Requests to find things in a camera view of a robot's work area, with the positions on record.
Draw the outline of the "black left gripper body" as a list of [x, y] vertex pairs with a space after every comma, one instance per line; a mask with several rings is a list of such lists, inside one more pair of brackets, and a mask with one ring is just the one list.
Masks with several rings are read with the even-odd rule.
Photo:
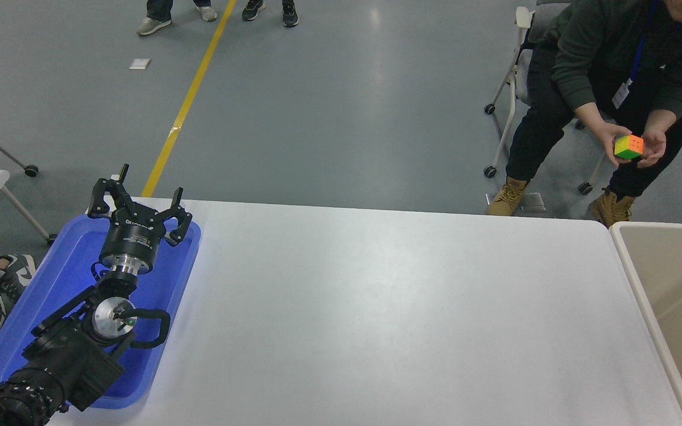
[[102, 246], [101, 262], [103, 265], [112, 265], [114, 259], [127, 256], [143, 265], [153, 265], [165, 234], [165, 225], [158, 220], [140, 224], [133, 219], [111, 215], [110, 228]]

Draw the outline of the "person's right hand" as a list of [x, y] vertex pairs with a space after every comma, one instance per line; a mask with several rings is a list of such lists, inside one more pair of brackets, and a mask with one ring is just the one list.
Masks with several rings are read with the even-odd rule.
[[588, 125], [588, 127], [601, 144], [604, 154], [606, 154], [606, 157], [608, 157], [610, 162], [612, 162], [613, 164], [620, 164], [625, 161], [621, 157], [617, 157], [614, 154], [615, 140], [617, 140], [617, 138], [619, 137], [631, 135], [632, 132], [629, 129], [605, 121], [601, 121], [600, 123], [596, 123], [593, 125]]

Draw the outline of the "person's left hand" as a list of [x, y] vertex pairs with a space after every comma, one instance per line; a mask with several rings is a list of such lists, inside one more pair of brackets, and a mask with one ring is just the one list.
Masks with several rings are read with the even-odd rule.
[[644, 152], [641, 159], [636, 163], [638, 168], [652, 167], [665, 156], [667, 137], [665, 130], [647, 125], [642, 133], [644, 140]]

